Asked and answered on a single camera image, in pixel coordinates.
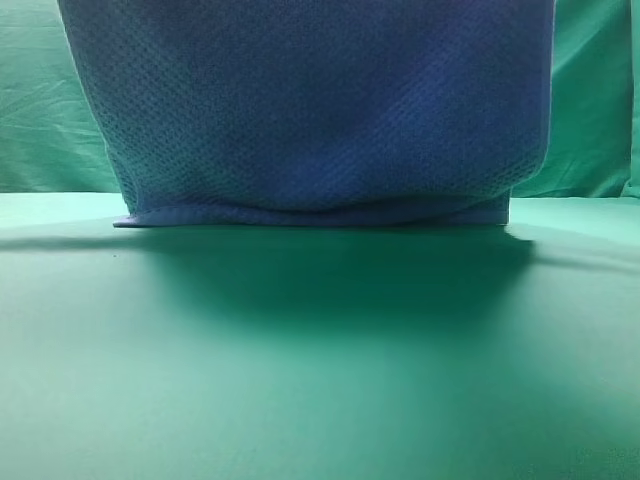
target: textured blue fabric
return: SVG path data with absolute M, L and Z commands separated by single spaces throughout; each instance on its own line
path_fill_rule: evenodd
M 553 0 L 59 0 L 120 226 L 505 223 Z

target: green table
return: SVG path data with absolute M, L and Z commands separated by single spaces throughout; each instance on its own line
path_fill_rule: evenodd
M 0 479 L 640 478 L 640 201 L 116 230 L 0 195 Z

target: green surface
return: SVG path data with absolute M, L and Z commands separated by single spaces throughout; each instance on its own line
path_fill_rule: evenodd
M 551 148 L 516 195 L 619 196 L 629 180 L 631 3 L 558 0 Z M 0 191 L 117 191 L 55 0 L 0 2 L 0 69 Z
M 640 201 L 516 200 L 506 231 L 122 211 L 0 195 L 1 479 L 640 478 Z

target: waffle texture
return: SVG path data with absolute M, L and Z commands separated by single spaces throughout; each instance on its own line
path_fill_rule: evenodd
M 506 223 L 553 0 L 59 0 L 118 226 Z

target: green backdrop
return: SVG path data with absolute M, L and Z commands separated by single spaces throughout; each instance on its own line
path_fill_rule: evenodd
M 639 17 L 636 0 L 558 1 L 551 147 L 516 196 L 640 196 Z M 117 190 L 55 0 L 3 0 L 0 192 Z

